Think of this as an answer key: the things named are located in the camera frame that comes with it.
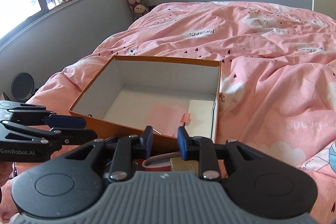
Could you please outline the left hand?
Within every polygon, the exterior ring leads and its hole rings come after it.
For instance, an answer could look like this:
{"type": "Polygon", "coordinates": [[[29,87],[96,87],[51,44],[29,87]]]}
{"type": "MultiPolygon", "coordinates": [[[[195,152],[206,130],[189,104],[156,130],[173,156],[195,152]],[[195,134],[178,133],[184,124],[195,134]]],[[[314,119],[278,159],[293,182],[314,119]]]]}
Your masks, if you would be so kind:
{"type": "Polygon", "coordinates": [[[3,222],[8,221],[14,214],[17,213],[17,208],[11,196],[12,183],[9,179],[13,172],[12,162],[1,161],[1,219],[3,222]]]}

